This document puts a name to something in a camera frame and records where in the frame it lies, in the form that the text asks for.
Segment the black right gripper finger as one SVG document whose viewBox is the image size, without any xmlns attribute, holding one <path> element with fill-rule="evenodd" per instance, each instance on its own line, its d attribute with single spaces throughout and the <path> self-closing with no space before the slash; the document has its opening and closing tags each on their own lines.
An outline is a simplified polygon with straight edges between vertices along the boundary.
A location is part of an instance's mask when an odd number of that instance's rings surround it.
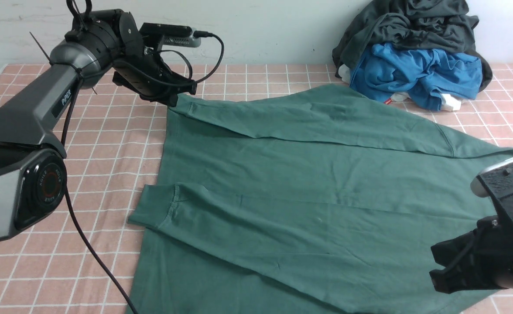
<svg viewBox="0 0 513 314">
<path fill-rule="evenodd" d="M 460 291 L 496 290 L 496 285 L 484 273 L 477 256 L 479 240 L 480 232 L 475 229 L 431 246 L 434 261 L 443 266 L 442 270 L 429 272 L 436 292 L 454 294 Z"/>
</svg>

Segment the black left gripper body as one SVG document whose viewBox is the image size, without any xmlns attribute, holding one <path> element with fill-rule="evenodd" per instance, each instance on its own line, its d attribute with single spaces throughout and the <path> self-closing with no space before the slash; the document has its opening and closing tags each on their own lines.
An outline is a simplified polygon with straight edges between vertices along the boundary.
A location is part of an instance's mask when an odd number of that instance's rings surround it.
<svg viewBox="0 0 513 314">
<path fill-rule="evenodd" d="M 139 27 L 129 12 L 118 19 L 117 33 L 123 44 L 121 55 L 114 62 L 114 81 L 136 91 L 141 97 L 153 97 L 160 92 L 195 95 L 197 83 L 175 73 L 161 59 L 160 50 L 144 44 Z"/>
</svg>

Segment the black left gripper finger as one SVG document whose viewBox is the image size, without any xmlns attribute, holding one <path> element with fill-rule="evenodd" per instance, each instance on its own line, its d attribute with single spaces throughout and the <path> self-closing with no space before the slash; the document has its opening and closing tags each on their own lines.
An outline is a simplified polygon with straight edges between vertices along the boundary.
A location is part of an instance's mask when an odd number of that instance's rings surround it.
<svg viewBox="0 0 513 314">
<path fill-rule="evenodd" d="M 157 102 L 167 107 L 175 107 L 178 102 L 177 92 L 160 92 L 151 97 L 151 102 Z"/>
</svg>

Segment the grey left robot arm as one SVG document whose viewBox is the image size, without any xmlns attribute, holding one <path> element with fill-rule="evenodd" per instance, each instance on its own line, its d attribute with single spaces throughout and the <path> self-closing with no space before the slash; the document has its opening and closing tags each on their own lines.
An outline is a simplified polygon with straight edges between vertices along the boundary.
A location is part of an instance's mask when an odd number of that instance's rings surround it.
<svg viewBox="0 0 513 314">
<path fill-rule="evenodd" d="M 114 70 L 113 83 L 145 101 L 174 106 L 178 95 L 194 95 L 197 83 L 161 59 L 164 45 L 198 47 L 192 27 L 144 23 L 121 9 L 78 12 L 67 1 L 72 28 L 48 56 L 49 69 L 0 107 L 0 241 L 49 216 L 67 186 L 67 156 L 54 133 L 71 115 L 81 90 L 95 87 Z"/>
</svg>

